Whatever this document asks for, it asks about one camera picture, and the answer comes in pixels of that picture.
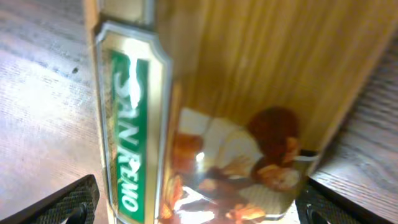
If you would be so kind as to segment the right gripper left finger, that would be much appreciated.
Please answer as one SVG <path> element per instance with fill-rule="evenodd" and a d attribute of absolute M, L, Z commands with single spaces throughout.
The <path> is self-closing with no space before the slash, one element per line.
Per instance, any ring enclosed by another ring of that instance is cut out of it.
<path fill-rule="evenodd" d="M 96 178 L 88 174 L 25 209 L 1 224 L 93 224 L 100 199 Z"/>

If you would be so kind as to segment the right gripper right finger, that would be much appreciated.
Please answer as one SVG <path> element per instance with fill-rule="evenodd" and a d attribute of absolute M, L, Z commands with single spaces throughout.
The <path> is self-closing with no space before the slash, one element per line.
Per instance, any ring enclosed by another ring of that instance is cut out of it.
<path fill-rule="evenodd" d="M 301 223 L 391 224 L 313 179 L 295 200 Z"/>

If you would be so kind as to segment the San Remo spaghetti packet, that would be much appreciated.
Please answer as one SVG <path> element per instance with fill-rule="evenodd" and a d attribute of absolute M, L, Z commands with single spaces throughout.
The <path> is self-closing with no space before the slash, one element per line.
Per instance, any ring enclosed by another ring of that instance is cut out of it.
<path fill-rule="evenodd" d="M 110 223 L 287 223 L 396 1 L 86 0 Z"/>

